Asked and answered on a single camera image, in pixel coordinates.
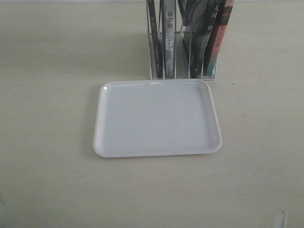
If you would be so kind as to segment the pink and teal book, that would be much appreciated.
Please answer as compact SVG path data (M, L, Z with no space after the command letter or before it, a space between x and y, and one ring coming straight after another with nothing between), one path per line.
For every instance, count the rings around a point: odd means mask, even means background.
M223 0L221 3L205 50L203 64L204 76L213 76L213 71L217 63L217 57L219 55L220 47L225 35L234 2L235 0Z

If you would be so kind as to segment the dark blue book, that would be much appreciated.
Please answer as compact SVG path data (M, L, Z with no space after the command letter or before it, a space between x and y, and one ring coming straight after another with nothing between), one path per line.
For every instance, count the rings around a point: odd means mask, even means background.
M199 0L177 0L183 26L190 25L193 13L199 2Z

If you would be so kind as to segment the grey white spine book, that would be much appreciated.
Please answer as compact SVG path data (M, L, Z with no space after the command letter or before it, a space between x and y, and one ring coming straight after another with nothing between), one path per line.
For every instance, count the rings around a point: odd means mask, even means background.
M175 16L176 3L174 0L163 0L163 46L164 69L166 78L175 77Z

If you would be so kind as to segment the black book white characters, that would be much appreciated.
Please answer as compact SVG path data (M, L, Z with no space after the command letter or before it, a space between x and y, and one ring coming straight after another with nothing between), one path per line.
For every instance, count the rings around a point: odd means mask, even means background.
M188 55L190 78L197 78L202 74L205 50L220 6L220 0L200 0L190 25L185 26L183 44Z

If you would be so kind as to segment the white plastic tray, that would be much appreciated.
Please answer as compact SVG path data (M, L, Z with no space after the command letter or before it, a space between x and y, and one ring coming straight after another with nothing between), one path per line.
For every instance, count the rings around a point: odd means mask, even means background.
M112 81L100 88L93 149L101 157L211 154L221 146L204 80Z

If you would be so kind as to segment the black thin leftmost book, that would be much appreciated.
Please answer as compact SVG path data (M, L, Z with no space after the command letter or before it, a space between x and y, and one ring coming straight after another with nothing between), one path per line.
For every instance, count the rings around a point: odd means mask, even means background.
M156 75L157 78L162 78L163 77L162 55L161 55L160 44L158 39L157 20L156 20L154 1L147 0L147 7L148 7L148 15L150 21L149 31L151 32L151 36L152 36L152 47L153 47Z

